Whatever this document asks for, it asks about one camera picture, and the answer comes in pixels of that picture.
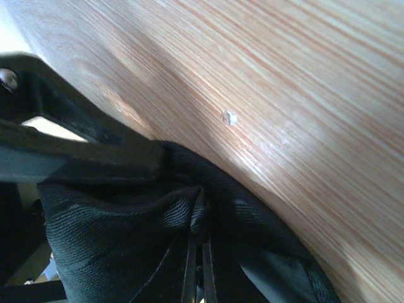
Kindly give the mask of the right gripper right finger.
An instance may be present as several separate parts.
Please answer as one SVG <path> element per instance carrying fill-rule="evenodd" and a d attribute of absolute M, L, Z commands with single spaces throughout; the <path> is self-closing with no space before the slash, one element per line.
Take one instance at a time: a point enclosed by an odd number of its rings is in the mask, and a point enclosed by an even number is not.
<path fill-rule="evenodd" d="M 215 273 L 211 253 L 211 240 L 209 239 L 202 247 L 203 257 L 203 289 L 205 302 L 217 303 L 217 292 L 215 288 Z"/>

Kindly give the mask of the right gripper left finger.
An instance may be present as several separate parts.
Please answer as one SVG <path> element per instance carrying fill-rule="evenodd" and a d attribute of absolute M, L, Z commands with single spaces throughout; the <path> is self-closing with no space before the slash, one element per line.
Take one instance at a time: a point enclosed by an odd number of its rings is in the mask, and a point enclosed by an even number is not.
<path fill-rule="evenodd" d="M 132 301 L 196 301 L 196 244 L 188 234 L 174 238 L 157 269 Z"/>

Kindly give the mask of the black necktie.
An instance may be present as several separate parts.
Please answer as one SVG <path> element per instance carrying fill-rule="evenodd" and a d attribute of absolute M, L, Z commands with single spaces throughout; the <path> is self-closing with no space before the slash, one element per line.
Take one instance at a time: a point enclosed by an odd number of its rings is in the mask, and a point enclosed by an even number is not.
<path fill-rule="evenodd" d="M 70 302 L 133 302 L 171 242 L 211 240 L 218 302 L 338 302 L 314 256 L 257 196 L 197 153 L 163 144 L 160 177 L 128 186 L 43 183 L 46 234 Z"/>

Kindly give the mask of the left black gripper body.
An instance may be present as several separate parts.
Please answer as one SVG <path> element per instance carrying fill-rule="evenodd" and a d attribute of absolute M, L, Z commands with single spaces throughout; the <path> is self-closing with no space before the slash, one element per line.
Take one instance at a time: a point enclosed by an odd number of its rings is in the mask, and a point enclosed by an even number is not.
<path fill-rule="evenodd" d="M 1 183 L 1 302 L 66 302 L 35 186 Z"/>

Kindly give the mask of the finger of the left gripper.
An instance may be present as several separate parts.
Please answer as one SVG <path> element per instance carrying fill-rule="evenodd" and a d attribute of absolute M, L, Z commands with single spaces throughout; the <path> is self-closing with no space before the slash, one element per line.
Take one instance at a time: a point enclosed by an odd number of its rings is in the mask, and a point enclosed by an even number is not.
<path fill-rule="evenodd" d="M 107 115 L 40 58 L 1 56 L 3 182 L 148 182 L 164 154 L 159 142 Z"/>

